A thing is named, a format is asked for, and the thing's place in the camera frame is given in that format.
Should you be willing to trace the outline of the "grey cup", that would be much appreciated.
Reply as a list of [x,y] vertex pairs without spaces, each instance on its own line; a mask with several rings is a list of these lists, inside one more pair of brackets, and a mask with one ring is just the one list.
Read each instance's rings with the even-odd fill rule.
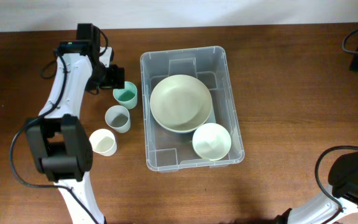
[[131,128],[129,111],[121,105],[110,107],[104,118],[107,125],[118,133],[126,133]]

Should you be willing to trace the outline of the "white bowl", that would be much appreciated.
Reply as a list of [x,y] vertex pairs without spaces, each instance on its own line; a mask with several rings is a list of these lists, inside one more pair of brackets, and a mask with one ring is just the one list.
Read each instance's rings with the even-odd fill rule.
[[216,123],[201,125],[193,134],[193,150],[202,159],[218,161],[225,157],[232,145],[226,128]]

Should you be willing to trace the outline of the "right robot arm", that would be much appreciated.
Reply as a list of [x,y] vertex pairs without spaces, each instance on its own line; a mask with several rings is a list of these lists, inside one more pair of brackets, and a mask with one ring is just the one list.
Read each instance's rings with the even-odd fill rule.
[[[329,184],[324,187],[319,178],[320,163],[328,153],[339,150],[353,152],[336,159],[329,171]],[[276,216],[274,223],[335,223],[358,212],[358,146],[334,146],[325,150],[316,161],[314,176],[321,192],[305,205]]]

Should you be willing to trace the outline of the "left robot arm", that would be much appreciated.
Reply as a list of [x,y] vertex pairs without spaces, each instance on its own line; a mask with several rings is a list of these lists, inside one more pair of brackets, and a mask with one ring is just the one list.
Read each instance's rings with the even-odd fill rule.
[[73,223],[105,223],[90,181],[93,150],[80,123],[85,92],[124,88],[124,69],[113,65],[112,47],[102,47],[105,34],[93,24],[78,24],[76,39],[60,42],[57,69],[45,106],[28,119],[25,133],[35,168],[48,179],[36,189],[58,189]]

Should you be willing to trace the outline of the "teal green cup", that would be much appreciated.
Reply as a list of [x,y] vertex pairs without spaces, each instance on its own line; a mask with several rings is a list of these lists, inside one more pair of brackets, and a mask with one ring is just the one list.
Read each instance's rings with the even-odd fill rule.
[[114,99],[128,110],[137,105],[137,87],[132,82],[124,82],[124,88],[113,90]]

